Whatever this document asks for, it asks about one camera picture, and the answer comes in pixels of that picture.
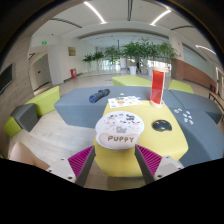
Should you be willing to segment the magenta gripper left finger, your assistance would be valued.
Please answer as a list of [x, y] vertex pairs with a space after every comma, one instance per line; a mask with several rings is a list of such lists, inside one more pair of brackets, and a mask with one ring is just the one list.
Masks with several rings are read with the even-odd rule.
[[95, 147], [90, 146], [70, 158], [61, 158], [47, 172], [84, 187], [95, 158]]

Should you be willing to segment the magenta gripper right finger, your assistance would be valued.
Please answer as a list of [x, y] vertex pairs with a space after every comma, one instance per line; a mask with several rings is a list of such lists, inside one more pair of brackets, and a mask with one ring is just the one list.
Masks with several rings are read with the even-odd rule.
[[171, 156], [160, 156], [140, 145], [135, 146], [135, 157], [146, 184], [160, 180], [184, 168], [179, 161], [174, 160]]

